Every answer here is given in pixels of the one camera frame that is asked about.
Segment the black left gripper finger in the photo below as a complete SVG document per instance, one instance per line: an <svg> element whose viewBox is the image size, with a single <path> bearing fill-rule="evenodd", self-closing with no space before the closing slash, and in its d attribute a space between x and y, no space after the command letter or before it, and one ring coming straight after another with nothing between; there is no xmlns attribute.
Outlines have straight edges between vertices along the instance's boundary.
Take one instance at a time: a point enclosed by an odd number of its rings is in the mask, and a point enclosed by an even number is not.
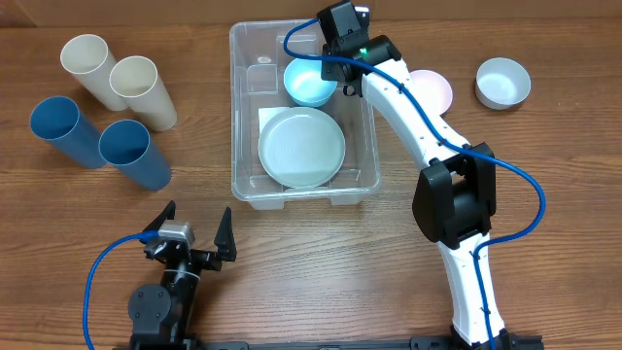
<svg viewBox="0 0 622 350"><path fill-rule="evenodd" d="M158 231L167 220L173 220L176 212L176 203L170 200L164 209L143 229L143 231Z"/></svg>
<svg viewBox="0 0 622 350"><path fill-rule="evenodd" d="M217 247L217 256L221 261L235 262L237 249L232 230L232 212L226 207L214 239Z"/></svg>

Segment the light blue bowl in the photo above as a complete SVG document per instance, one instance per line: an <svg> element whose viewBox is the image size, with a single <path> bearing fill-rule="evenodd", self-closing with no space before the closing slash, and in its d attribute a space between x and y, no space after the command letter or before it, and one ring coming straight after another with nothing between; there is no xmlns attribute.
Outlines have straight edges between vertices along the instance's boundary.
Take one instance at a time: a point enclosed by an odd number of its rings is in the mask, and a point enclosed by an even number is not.
<svg viewBox="0 0 622 350"><path fill-rule="evenodd" d="M284 85L298 105L320 107L328 102L337 89L336 81L322 78L322 62L295 58L286 68Z"/></svg>

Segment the grey plate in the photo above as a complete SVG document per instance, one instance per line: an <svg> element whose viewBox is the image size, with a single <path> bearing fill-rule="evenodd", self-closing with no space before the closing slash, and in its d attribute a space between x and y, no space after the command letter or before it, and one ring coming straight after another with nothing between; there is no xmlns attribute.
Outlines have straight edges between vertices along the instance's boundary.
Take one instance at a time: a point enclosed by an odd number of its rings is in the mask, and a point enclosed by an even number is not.
<svg viewBox="0 0 622 350"><path fill-rule="evenodd" d="M285 187L319 187L336 175L345 156L341 127L316 108L288 108L270 118L260 132L260 163Z"/></svg>

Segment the pink bowl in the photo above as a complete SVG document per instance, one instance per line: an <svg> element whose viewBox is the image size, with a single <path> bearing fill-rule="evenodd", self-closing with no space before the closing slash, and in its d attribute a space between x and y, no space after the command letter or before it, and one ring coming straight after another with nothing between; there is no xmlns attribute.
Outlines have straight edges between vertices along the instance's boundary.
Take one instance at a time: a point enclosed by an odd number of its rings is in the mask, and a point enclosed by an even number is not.
<svg viewBox="0 0 622 350"><path fill-rule="evenodd" d="M445 114L453 101L453 90L448 81L432 70L415 70L410 73L414 84L412 94L429 115Z"/></svg>

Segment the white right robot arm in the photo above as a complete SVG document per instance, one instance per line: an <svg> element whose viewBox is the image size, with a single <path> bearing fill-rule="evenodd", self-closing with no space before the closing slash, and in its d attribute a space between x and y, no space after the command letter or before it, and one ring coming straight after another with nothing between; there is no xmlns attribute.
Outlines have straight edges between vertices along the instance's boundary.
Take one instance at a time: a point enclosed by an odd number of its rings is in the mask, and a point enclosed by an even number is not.
<svg viewBox="0 0 622 350"><path fill-rule="evenodd" d="M390 124L420 170L412 211L443 258L453 331L468 349L498 349L505 331L493 289L488 245L496 206L496 158L471 146L422 104L400 52L384 35L327 37L322 77L354 89Z"/></svg>

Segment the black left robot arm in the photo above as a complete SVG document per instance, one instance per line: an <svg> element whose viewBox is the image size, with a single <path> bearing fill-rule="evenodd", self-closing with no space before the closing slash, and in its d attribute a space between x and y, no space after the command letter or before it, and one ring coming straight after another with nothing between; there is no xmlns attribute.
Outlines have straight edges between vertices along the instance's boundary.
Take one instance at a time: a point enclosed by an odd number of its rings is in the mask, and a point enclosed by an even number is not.
<svg viewBox="0 0 622 350"><path fill-rule="evenodd" d="M177 221L175 211L176 203L170 201L140 239L146 258L162 263L164 270L159 283L141 286L129 299L131 349L203 349L200 338L189 333L201 272L219 271L237 257L229 208L214 239L215 251L195 249L191 223Z"/></svg>

